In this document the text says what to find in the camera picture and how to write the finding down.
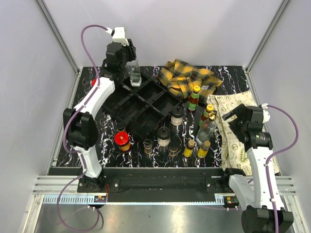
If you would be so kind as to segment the clear oil bottle gold spout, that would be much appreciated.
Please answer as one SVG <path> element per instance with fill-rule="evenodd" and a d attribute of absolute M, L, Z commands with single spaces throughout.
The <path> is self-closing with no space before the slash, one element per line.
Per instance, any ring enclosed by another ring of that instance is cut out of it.
<path fill-rule="evenodd" d="M 142 77 L 140 73 L 140 67 L 138 64 L 138 59 L 127 63 L 128 75 L 130 77 L 130 84 L 132 87 L 140 87 L 142 82 Z"/>

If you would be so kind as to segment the yellow label bottle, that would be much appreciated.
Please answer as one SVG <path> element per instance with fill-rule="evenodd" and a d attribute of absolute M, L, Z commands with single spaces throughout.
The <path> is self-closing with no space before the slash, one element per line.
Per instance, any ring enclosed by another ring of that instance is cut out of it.
<path fill-rule="evenodd" d="M 195 146 L 195 141 L 190 139 L 188 141 L 188 143 L 186 144 L 185 146 L 185 149 L 184 149 L 184 152 L 183 152 L 183 155 L 187 158 L 191 157 L 192 155 L 192 152 L 193 152 L 193 149 L 194 149 L 194 146 Z"/>
<path fill-rule="evenodd" d="M 210 147 L 210 142 L 209 141 L 205 141 L 202 146 L 199 148 L 198 150 L 198 154 L 197 156 L 202 159 L 202 158 L 205 158 L 206 155 L 207 155 L 207 152 L 209 150 L 209 147 Z"/>

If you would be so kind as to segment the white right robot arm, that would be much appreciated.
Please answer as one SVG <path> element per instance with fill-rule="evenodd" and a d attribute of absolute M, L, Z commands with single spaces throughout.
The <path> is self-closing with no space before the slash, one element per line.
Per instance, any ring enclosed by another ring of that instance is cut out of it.
<path fill-rule="evenodd" d="M 238 168 L 226 168 L 220 181 L 222 190 L 233 191 L 238 199 L 245 233 L 284 233 L 294 222 L 277 187 L 271 135 L 263 131 L 264 123 L 270 119 L 267 108 L 267 104 L 259 107 L 240 104 L 222 117 L 227 120 L 236 116 L 229 127 L 243 143 L 252 168 L 253 187 L 245 172 Z"/>

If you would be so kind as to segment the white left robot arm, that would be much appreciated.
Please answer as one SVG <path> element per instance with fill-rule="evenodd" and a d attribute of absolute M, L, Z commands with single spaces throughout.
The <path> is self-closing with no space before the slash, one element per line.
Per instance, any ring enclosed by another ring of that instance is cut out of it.
<path fill-rule="evenodd" d="M 82 164 L 79 175 L 94 192 L 104 189 L 103 168 L 99 163 L 95 144 L 98 129 L 95 117 L 107 98 L 124 80 L 126 64 L 136 60 L 136 48 L 131 39 L 123 44 L 113 41 L 107 45 L 106 58 L 96 69 L 96 80 L 87 95 L 74 107 L 63 112 L 63 147 L 68 153 L 76 153 Z"/>

